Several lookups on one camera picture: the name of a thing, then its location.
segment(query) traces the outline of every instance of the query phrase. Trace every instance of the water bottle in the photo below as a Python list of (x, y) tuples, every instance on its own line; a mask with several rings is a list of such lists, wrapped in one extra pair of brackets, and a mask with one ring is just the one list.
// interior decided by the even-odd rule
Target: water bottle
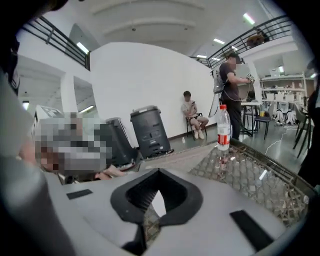
[(225, 165), (229, 155), (230, 145), (230, 116), (227, 112), (227, 105), (220, 105), (218, 115), (218, 156), (221, 157), (221, 164)]

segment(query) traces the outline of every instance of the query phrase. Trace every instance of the black trash can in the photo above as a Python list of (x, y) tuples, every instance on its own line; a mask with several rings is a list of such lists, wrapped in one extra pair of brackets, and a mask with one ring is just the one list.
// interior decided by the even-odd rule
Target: black trash can
[(112, 137), (112, 164), (122, 171), (134, 166), (138, 150), (131, 147), (121, 119), (119, 117), (107, 119), (100, 125), (100, 130), (101, 134)]
[(134, 110), (131, 122), (144, 158), (170, 151), (170, 143), (157, 106), (146, 106)]

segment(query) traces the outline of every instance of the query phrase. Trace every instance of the black rubber pad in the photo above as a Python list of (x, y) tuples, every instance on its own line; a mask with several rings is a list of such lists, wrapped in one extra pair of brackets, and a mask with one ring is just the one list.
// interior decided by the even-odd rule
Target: black rubber pad
[(66, 194), (66, 196), (72, 200), (72, 199), (76, 199), (76, 198), (80, 198), (80, 197), (84, 197), (86, 195), (92, 194), (93, 192), (90, 189), (84, 189), (84, 190), (80, 190), (80, 191), (76, 191), (76, 192), (71, 192)]
[(244, 210), (231, 212), (230, 216), (257, 252), (274, 241)]

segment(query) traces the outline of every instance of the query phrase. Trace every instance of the hand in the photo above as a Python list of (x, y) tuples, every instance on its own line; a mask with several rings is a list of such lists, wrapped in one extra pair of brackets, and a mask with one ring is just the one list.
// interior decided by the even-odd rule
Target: hand
[(105, 169), (102, 172), (96, 173), (94, 178), (100, 180), (111, 180), (112, 177), (121, 177), (126, 175), (122, 171), (118, 170), (114, 165), (110, 165), (108, 169)]

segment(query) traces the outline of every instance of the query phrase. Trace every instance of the balcony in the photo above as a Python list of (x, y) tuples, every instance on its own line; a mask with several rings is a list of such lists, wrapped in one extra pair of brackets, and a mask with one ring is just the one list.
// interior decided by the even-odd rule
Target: balcony
[(84, 53), (73, 41), (44, 17), (31, 20), (22, 29), (43, 40), (90, 70), (90, 53)]
[[(261, 44), (266, 44), (275, 39), (291, 36), (291, 25), (292, 22), (288, 16), (279, 16), (257, 25), (241, 34), (223, 46), (220, 50), (216, 51), (209, 58), (191, 58), (196, 59), (198, 62), (211, 69), (214, 69), (225, 62), (230, 53), (237, 53), (240, 55)], [(263, 32), (263, 35), (258, 35), (257, 29), (260, 29)]]

